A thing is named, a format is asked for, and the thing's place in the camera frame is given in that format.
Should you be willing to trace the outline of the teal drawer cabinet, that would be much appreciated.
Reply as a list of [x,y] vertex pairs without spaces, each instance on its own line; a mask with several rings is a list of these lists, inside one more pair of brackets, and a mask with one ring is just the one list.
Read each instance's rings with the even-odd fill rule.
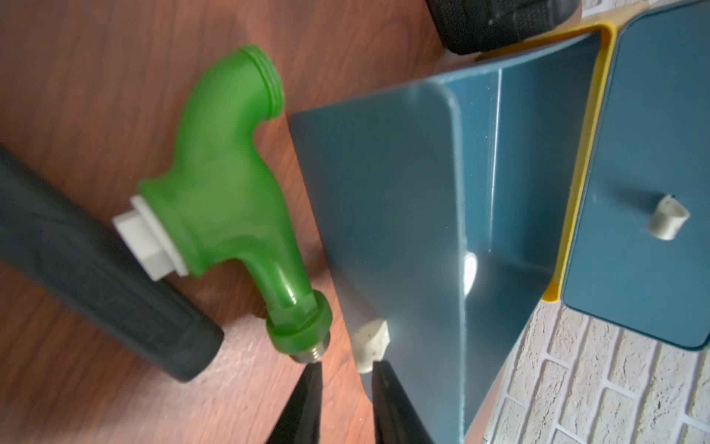
[[622,28],[622,25],[612,20],[597,18],[572,28],[550,31],[513,46],[489,51],[479,57],[481,60],[488,60],[509,55],[517,56],[524,51],[533,50],[547,44],[571,40],[574,37],[588,33],[598,33],[601,36],[600,49],[595,59],[584,112],[584,122],[582,122],[582,134],[574,164],[571,187],[569,187],[569,198],[558,248],[556,268],[552,280],[542,297],[543,302],[551,303],[551,305],[559,303],[561,300],[577,219],[582,206],[582,192],[584,191],[587,170],[594,149],[595,132],[604,101],[606,81],[608,80],[611,62],[616,49],[617,38]]

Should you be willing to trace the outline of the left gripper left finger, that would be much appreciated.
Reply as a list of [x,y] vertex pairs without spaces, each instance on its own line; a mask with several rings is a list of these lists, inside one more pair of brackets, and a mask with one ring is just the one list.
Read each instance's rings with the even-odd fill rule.
[[307,364],[266,443],[318,444],[323,391],[322,364]]

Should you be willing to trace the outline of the green plastic faucet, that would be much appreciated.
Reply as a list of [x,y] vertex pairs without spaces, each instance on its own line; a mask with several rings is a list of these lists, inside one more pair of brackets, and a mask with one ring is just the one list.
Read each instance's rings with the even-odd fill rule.
[[131,210],[113,223],[152,280],[242,262],[275,349],[312,364],[327,351],[333,313],[310,283],[284,194],[254,142],[284,106],[277,68],[258,46],[216,62],[183,109],[171,168],[141,181]]

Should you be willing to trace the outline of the black plastic tool case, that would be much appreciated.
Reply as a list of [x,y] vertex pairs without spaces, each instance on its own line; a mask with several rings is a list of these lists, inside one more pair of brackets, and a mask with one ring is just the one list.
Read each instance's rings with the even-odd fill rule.
[[427,0],[449,52],[469,55],[548,33],[582,11],[577,0]]

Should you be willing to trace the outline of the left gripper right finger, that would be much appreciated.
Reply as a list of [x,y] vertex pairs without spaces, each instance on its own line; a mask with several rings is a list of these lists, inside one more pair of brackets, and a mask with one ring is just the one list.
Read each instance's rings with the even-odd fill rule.
[[377,444],[433,443],[389,362],[373,364],[372,392]]

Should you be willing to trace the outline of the small claw hammer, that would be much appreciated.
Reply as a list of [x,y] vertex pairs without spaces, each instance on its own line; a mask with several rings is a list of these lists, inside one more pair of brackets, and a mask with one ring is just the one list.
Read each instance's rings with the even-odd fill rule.
[[202,373],[223,343],[218,324],[170,284],[152,281],[114,231],[7,149],[1,257],[178,381]]

